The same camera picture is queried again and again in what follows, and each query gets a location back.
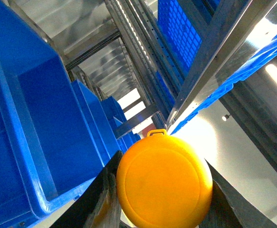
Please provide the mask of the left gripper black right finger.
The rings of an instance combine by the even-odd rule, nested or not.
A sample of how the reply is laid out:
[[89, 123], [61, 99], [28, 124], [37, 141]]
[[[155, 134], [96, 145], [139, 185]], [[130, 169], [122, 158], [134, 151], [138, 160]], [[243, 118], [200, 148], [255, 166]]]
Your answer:
[[212, 202], [200, 228], [277, 228], [212, 165], [209, 168], [213, 179]]

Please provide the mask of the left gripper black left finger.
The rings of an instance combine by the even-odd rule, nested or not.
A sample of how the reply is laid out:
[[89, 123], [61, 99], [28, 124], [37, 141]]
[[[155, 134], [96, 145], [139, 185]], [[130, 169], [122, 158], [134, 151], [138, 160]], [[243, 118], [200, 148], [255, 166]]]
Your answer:
[[123, 228], [117, 197], [116, 173], [123, 156], [117, 151], [86, 191], [52, 228]]

